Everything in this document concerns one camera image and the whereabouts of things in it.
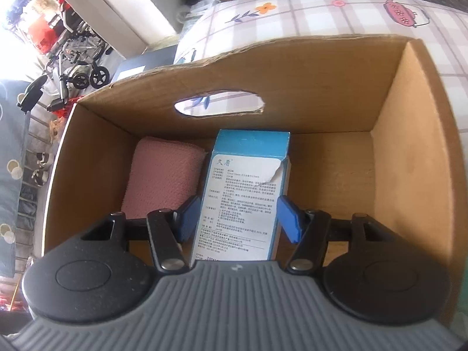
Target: pink cloth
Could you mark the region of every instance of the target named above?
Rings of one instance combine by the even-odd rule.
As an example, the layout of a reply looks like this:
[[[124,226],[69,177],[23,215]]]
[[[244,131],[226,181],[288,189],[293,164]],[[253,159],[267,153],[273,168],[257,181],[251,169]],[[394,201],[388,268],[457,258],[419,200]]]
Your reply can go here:
[[[206,155],[191,144],[153,137],[141,139],[122,202],[127,218],[144,218],[155,209],[177,209],[196,193]]]

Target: white logo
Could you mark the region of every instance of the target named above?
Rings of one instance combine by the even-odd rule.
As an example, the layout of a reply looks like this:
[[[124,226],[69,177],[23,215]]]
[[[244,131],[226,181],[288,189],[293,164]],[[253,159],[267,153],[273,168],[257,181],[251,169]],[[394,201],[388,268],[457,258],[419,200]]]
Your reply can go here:
[[[234,271],[234,272],[238,272],[240,269],[242,269],[243,266],[240,265],[240,264],[237,264],[235,267],[231,267],[231,269]]]

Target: ribbed gray surface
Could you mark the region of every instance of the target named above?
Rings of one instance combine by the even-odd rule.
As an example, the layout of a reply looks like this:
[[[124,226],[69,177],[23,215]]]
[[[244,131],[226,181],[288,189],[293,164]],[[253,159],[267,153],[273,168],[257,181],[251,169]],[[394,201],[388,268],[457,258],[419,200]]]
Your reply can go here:
[[[313,279],[286,274],[273,261],[202,261],[185,275],[163,278],[123,317],[94,326],[40,318],[13,345],[19,351],[455,351],[461,341],[433,320],[405,327],[359,321],[329,303]]]

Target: plaid tablecloth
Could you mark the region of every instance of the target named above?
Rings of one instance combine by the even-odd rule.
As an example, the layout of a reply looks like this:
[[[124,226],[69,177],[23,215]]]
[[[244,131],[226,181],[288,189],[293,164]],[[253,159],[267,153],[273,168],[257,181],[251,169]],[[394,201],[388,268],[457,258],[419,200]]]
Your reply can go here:
[[[216,5],[183,37],[175,63],[268,39],[302,35],[398,34],[424,41],[452,104],[468,170],[468,14],[422,0],[239,0]],[[179,103],[188,114],[253,110],[254,95]],[[468,273],[460,308],[468,313]]]

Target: metal screw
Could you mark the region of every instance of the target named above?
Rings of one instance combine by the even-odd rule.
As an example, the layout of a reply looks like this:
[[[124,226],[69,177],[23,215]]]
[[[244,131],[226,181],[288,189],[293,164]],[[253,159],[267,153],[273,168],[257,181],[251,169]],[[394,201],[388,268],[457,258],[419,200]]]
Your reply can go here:
[[[289,265],[295,271],[304,272],[304,271],[308,271],[309,269],[312,269],[312,267],[314,266],[314,263],[307,259],[296,259],[296,260],[291,261]]]
[[[161,266],[167,271],[177,271],[185,266],[185,262],[180,259],[167,259],[161,263]]]

